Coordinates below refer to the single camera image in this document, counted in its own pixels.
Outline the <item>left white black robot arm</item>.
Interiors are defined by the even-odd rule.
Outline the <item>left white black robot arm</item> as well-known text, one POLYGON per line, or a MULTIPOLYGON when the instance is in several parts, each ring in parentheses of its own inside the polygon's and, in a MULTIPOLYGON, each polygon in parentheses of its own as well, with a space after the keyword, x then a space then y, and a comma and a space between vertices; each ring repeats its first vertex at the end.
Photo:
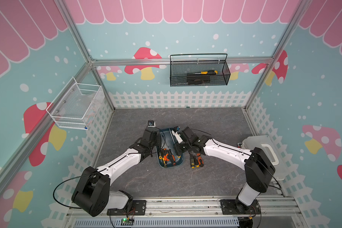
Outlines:
POLYGON ((142 162, 148 156, 153 156, 154 148, 161 149, 165 145, 165 135, 156 127, 146 127, 143 136, 136 140, 129 148, 114 160, 93 168, 84 169, 81 176, 64 180, 57 185, 52 193, 54 201, 69 209, 82 209, 90 216, 96 217, 105 209, 120 210, 126 219, 135 212, 133 197, 125 191, 110 191, 112 183, 128 169, 142 162), (68 206, 61 203, 55 196, 57 188, 66 183, 79 179, 68 206))

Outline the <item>black tool in basket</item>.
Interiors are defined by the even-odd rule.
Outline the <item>black tool in basket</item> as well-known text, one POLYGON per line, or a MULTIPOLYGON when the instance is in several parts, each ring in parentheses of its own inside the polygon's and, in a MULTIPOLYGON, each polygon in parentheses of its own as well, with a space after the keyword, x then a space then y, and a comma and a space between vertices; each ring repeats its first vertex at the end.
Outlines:
POLYGON ((187 75, 186 80, 188 85, 201 85, 209 83, 211 77, 209 75, 187 75))

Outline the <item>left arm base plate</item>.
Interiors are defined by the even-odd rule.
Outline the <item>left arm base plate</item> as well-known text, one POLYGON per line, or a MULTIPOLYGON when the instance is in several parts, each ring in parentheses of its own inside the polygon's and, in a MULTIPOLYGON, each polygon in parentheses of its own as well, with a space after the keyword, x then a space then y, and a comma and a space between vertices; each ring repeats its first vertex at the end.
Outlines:
POLYGON ((122 209, 108 209, 107 215, 108 216, 133 216, 133 215, 144 216, 146 203, 147 203, 146 200, 132 200, 132 202, 126 203, 126 205, 122 209))

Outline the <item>black red screwdriver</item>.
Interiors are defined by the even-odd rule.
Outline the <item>black red screwdriver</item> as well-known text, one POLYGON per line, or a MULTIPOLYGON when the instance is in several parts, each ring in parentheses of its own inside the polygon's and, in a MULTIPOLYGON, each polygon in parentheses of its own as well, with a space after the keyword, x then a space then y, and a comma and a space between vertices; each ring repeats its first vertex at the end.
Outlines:
POLYGON ((204 161, 203 158, 201 157, 201 154, 197 154, 197 156, 199 157, 199 167, 203 167, 204 166, 204 161))

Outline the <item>yellow black screwdriver in basket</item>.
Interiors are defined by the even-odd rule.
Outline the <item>yellow black screwdriver in basket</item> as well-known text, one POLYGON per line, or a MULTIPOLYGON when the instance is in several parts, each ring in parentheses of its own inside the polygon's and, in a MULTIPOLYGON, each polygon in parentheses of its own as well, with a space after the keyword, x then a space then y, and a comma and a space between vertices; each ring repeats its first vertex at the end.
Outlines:
POLYGON ((187 73, 187 76, 192 76, 192 75, 217 75, 218 71, 216 70, 209 70, 209 71, 201 71, 197 73, 187 73))

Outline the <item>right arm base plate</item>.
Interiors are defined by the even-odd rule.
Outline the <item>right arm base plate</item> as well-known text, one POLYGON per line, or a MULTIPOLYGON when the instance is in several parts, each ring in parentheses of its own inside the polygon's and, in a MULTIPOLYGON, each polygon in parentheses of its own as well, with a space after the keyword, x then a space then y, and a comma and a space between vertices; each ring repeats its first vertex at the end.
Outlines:
POLYGON ((255 199, 250 206, 246 206, 236 199, 222 199, 219 201, 223 215, 257 215, 261 213, 258 201, 255 199))

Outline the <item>teal plastic storage box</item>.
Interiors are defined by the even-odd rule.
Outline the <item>teal plastic storage box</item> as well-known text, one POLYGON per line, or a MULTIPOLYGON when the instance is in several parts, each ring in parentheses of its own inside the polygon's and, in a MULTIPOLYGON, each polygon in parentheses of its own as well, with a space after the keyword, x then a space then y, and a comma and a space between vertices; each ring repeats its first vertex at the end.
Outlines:
POLYGON ((162 168, 180 166, 184 161, 179 142, 172 128, 160 129, 161 146, 157 146, 158 163, 162 168))

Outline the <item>green lit circuit board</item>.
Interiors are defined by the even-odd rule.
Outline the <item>green lit circuit board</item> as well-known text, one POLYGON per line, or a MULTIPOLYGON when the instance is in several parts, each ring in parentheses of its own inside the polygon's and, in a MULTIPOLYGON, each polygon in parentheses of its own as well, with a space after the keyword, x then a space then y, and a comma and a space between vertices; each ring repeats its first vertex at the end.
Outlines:
POLYGON ((121 226, 133 226, 134 223, 135 223, 135 220, 131 218, 123 218, 121 220, 121 226))

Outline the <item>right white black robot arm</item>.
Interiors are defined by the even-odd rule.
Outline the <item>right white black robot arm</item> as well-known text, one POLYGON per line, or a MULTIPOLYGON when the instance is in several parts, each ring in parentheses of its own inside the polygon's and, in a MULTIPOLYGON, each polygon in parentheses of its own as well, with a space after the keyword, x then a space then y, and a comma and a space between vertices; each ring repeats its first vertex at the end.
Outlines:
POLYGON ((198 137, 189 127, 183 130, 175 127, 172 134, 181 152, 188 152, 196 158, 199 158, 198 154, 220 158, 245 172, 246 183, 235 200, 240 211, 247 210, 258 195, 265 193, 274 178, 275 167, 261 146, 252 150, 241 149, 218 142, 209 135, 198 137))

